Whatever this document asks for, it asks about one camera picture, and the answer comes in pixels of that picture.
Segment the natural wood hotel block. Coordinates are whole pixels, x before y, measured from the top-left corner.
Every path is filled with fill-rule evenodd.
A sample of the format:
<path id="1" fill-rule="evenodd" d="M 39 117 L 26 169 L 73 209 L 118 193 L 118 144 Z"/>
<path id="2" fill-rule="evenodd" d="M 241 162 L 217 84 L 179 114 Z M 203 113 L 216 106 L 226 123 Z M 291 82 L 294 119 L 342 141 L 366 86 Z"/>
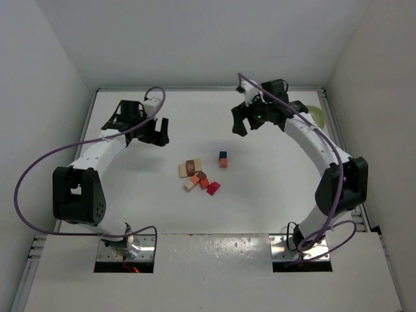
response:
<path id="1" fill-rule="evenodd" d="M 187 174 L 187 166 L 186 166 L 185 163 L 179 164 L 179 177 L 180 178 L 186 178 L 186 177 L 188 177 L 188 174 Z"/>

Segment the brown printed rectangular block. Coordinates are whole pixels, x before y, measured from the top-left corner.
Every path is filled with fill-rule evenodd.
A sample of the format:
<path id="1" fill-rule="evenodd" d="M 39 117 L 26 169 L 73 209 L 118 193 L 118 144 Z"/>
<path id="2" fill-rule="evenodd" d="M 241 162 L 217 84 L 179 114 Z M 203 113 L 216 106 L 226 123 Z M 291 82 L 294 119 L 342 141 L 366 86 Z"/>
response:
<path id="1" fill-rule="evenodd" d="M 188 176 L 193 176 L 196 172 L 195 170 L 195 163 L 193 160 L 188 160 L 185 163 L 186 166 L 186 173 Z"/>

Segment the salmon cube block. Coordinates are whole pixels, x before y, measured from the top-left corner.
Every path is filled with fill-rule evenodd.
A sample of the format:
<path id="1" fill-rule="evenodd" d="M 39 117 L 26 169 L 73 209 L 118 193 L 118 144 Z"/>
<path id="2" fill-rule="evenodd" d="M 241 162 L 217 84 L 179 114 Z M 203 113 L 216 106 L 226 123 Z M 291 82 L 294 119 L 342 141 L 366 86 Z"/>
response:
<path id="1" fill-rule="evenodd" d="M 190 181 L 194 184 L 197 185 L 200 182 L 200 178 L 197 175 L 194 175 L 190 178 Z"/>

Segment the orange cube block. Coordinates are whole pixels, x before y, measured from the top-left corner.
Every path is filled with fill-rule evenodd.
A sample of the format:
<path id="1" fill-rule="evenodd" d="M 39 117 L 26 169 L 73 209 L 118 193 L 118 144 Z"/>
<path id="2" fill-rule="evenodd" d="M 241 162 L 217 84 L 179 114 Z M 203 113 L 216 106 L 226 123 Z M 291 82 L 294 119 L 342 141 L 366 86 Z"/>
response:
<path id="1" fill-rule="evenodd" d="M 228 167 L 228 159 L 227 158 L 220 158 L 219 165 L 221 168 L 227 168 Z"/>

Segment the natural wood cube block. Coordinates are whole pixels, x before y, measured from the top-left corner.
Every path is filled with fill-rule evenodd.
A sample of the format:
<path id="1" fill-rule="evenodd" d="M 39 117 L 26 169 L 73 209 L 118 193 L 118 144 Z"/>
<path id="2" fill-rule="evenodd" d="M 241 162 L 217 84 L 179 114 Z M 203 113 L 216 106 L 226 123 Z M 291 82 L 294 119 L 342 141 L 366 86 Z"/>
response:
<path id="1" fill-rule="evenodd" d="M 194 189 L 194 187 L 196 186 L 196 184 L 189 179 L 185 184 L 184 184 L 184 188 L 187 192 L 190 192 Z"/>

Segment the brown cube block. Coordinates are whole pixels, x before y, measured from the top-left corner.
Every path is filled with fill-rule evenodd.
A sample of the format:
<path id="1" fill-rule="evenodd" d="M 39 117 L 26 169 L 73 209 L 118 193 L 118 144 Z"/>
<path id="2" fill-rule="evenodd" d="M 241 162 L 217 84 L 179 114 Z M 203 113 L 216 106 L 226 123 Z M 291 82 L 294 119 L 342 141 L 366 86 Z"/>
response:
<path id="1" fill-rule="evenodd" d="M 207 175 L 204 173 L 204 172 L 198 172 L 197 174 L 196 174 L 196 176 L 200 179 L 200 180 L 204 180 L 204 179 L 206 179 L 207 178 Z"/>

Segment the green plastic bowl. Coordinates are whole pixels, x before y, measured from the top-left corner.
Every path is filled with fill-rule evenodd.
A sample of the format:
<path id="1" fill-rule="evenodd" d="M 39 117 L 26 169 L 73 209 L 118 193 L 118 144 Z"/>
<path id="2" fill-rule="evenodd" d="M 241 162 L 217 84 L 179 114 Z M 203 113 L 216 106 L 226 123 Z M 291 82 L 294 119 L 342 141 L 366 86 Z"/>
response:
<path id="1" fill-rule="evenodd" d="M 307 105 L 306 107 L 308 108 L 309 113 L 312 116 L 312 119 L 314 120 L 316 125 L 320 129 L 324 129 L 325 125 L 326 125 L 326 122 L 325 122 L 325 115 L 324 115 L 322 109 L 320 109 L 316 106 L 311 106 L 311 105 Z"/>

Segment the red-orange cube block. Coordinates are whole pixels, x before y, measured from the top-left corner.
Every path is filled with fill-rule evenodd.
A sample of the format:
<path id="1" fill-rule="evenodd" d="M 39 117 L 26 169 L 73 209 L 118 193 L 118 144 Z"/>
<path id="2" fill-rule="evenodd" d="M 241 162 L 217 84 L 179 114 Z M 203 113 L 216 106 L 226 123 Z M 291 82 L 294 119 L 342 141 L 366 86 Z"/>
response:
<path id="1" fill-rule="evenodd" d="M 202 189 L 208 189 L 210 186 L 210 182 L 207 178 L 200 180 L 200 186 Z"/>

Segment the magenta roof block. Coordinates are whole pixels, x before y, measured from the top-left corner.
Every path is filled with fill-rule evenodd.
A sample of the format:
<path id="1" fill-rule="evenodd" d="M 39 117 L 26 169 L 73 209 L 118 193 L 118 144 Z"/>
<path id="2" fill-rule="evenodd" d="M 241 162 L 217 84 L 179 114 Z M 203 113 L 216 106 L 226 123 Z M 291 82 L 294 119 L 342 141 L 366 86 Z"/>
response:
<path id="1" fill-rule="evenodd" d="M 221 184 L 220 183 L 218 183 L 218 182 L 216 182 L 216 181 L 214 181 L 214 182 L 212 182 L 209 186 L 208 186 L 208 188 L 207 188 L 207 193 L 209 194 L 209 195 L 211 195 L 211 196 L 213 196 L 217 191 L 218 191 L 218 189 L 221 187 Z"/>

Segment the natural wood long block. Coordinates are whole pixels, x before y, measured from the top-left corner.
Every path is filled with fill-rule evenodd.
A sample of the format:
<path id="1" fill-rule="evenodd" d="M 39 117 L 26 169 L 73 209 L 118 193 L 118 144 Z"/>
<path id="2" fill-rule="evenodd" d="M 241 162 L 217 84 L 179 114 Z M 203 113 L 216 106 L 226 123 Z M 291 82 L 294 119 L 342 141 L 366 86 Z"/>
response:
<path id="1" fill-rule="evenodd" d="M 201 159 L 193 159 L 194 161 L 194 169 L 195 172 L 201 172 L 202 169 L 202 160 Z"/>

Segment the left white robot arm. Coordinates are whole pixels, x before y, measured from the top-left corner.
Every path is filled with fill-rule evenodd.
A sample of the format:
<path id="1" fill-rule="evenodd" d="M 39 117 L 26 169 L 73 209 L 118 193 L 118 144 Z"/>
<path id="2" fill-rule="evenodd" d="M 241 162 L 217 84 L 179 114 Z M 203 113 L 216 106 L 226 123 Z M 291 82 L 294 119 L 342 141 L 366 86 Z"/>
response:
<path id="1" fill-rule="evenodd" d="M 113 218 L 107 208 L 100 177 L 114 158 L 137 139 L 163 147 L 169 142 L 168 119 L 156 130 L 159 99 L 121 100 L 93 143 L 69 166 L 53 172 L 53 215 L 57 220 L 84 226 L 101 236 L 105 246 L 126 252 L 133 245 L 131 227 Z"/>

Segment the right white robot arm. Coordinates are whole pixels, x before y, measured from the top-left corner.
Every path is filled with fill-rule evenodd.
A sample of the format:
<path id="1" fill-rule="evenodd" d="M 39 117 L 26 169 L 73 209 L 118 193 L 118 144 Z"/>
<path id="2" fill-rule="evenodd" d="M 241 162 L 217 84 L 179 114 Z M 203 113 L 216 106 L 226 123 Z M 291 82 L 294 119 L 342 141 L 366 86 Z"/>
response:
<path id="1" fill-rule="evenodd" d="M 289 101 L 288 84 L 277 79 L 257 84 L 239 76 L 237 92 L 244 101 L 232 108 L 233 133 L 245 137 L 269 122 L 292 138 L 311 159 L 320 174 L 315 191 L 315 206 L 295 226 L 288 247 L 303 252 L 316 244 L 347 211 L 367 199 L 369 166 L 363 157 L 349 155 L 323 133 L 301 101 Z"/>

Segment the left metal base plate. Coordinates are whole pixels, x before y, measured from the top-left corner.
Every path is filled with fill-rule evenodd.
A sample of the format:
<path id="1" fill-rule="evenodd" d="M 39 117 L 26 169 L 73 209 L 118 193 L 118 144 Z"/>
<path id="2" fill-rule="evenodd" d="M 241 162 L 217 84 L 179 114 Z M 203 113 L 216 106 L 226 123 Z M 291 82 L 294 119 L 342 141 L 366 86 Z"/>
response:
<path id="1" fill-rule="evenodd" d="M 155 235 L 131 235 L 127 239 L 101 239 L 97 249 L 98 262 L 151 262 L 154 259 Z"/>

